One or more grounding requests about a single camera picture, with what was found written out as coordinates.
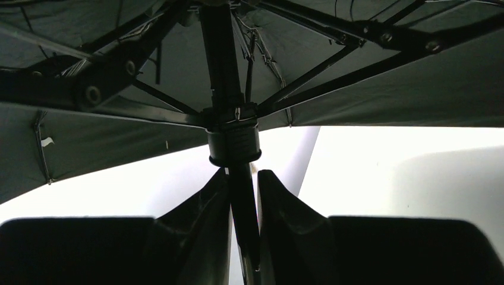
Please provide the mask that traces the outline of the beige folding umbrella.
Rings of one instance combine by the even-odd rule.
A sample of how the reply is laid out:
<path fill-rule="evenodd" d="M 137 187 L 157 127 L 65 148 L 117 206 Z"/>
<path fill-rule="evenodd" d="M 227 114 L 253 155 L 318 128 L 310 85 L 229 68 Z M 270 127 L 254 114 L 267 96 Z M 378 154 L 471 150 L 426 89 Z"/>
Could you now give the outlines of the beige folding umbrella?
<path fill-rule="evenodd" d="M 501 128 L 503 2 L 1 2 L 1 202 L 206 144 L 263 284 L 250 164 L 285 126 Z M 503 283 L 467 221 L 327 218 L 334 284 Z M 155 219 L 8 221 L 1 283 L 148 282 Z"/>

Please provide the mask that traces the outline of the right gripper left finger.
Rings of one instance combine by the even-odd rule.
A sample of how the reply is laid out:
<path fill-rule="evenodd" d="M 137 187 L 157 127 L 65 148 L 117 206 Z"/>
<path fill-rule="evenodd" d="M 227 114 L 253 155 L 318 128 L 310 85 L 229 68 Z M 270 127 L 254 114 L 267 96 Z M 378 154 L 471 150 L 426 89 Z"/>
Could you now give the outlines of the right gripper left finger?
<path fill-rule="evenodd" d="M 149 284 L 226 284 L 231 206 L 219 169 L 201 190 L 154 220 L 143 249 Z"/>

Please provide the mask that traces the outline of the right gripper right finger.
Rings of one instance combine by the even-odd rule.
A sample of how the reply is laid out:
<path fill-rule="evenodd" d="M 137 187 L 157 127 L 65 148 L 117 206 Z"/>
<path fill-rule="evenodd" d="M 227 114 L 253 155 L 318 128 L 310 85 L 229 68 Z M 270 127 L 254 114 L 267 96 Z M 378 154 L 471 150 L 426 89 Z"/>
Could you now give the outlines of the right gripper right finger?
<path fill-rule="evenodd" d="M 291 193 L 271 170 L 258 173 L 263 284 L 334 284 L 329 219 Z"/>

